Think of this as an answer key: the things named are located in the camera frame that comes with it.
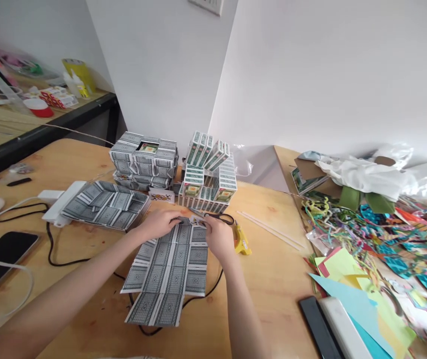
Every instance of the person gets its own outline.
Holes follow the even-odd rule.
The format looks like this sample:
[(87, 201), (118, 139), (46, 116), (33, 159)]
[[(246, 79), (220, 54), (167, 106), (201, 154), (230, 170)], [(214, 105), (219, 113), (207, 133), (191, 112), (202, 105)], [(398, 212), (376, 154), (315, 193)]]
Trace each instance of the person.
[[(37, 357), (134, 249), (169, 233), (180, 223), (176, 219), (180, 216), (179, 211), (153, 211), (140, 226), (32, 300), (0, 327), (0, 358)], [(205, 221), (208, 246), (223, 267), (227, 282), (232, 358), (269, 358), (270, 350), (260, 319), (235, 253), (233, 232), (216, 218), (206, 216)]]

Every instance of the yellow paper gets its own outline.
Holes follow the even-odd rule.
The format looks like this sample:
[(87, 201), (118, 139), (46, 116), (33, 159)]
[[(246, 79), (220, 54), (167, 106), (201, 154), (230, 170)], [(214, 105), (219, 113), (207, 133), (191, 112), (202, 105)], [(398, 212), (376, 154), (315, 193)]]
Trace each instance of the yellow paper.
[[(315, 260), (316, 265), (322, 263), (324, 259), (325, 257), (317, 258)], [(329, 279), (361, 289), (368, 293), (369, 299), (378, 303), (378, 325), (380, 333), (394, 349), (396, 353), (395, 358), (403, 359), (416, 334), (396, 315), (381, 292), (378, 292), (374, 288), (371, 279), (361, 278), (361, 276), (366, 276), (366, 273), (359, 267), (353, 256), (346, 249), (342, 248), (329, 258), (324, 265), (329, 272)]]

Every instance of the green paper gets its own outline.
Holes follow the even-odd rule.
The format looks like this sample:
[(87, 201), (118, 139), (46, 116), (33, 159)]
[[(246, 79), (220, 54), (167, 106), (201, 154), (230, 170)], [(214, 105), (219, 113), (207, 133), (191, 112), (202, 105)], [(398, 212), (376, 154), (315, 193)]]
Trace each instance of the green paper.
[(373, 213), (394, 213), (394, 203), (384, 198), (384, 196), (377, 193), (367, 193), (366, 202), (371, 207)]
[(361, 201), (361, 192), (357, 189), (343, 186), (341, 191), (341, 198), (339, 205), (342, 207), (349, 208), (352, 211), (357, 211), (359, 208), (359, 202)]

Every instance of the wooden stick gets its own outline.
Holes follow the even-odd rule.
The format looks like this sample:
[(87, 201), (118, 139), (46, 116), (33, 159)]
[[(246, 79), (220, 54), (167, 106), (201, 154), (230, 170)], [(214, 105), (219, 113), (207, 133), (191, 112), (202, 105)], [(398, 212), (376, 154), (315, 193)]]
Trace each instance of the wooden stick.
[(281, 234), (283, 237), (288, 238), (290, 241), (292, 241), (292, 242), (296, 243), (297, 245), (300, 245), (301, 247), (306, 248), (306, 246), (304, 246), (303, 244), (301, 244), (301, 243), (299, 243), (299, 242), (295, 241), (295, 240), (294, 240), (293, 238), (291, 238), (289, 235), (287, 235), (287, 234), (285, 234), (285, 233), (283, 233), (283, 232), (280, 232), (280, 231), (279, 231), (279, 230), (277, 230), (277, 229), (274, 229), (273, 227), (271, 227), (271, 226), (267, 225), (266, 223), (261, 222), (259, 219), (257, 219), (257, 218), (255, 218), (255, 217), (253, 217), (252, 215), (250, 215), (250, 214), (248, 214), (248, 213), (246, 213), (246, 212), (242, 212), (242, 214), (244, 214), (246, 217), (249, 217), (249, 218), (251, 218), (251, 219), (254, 219), (256, 222), (261, 223), (262, 225), (264, 225), (264, 226), (268, 227), (269, 229), (272, 229), (272, 230), (274, 230), (275, 232), (278, 232), (278, 233), (279, 233), (279, 234)]
[(254, 224), (256, 224), (257, 226), (260, 226), (261, 228), (263, 228), (265, 231), (271, 233), (272, 235), (274, 235), (275, 237), (278, 237), (279, 239), (281, 239), (283, 242), (285, 242), (286, 244), (289, 244), (291, 247), (293, 247), (294, 249), (296, 249), (297, 251), (300, 251), (300, 249), (298, 247), (296, 247), (293, 243), (291, 243), (289, 240), (286, 240), (282, 237), (280, 237), (279, 235), (277, 235), (276, 233), (273, 233), (273, 231), (271, 229), (269, 229), (268, 227), (265, 227), (263, 224), (255, 221), (254, 219), (245, 216), (243, 213), (237, 211), (238, 214), (242, 215), (243, 217), (245, 217), (246, 219), (250, 220), (251, 222), (253, 222)]

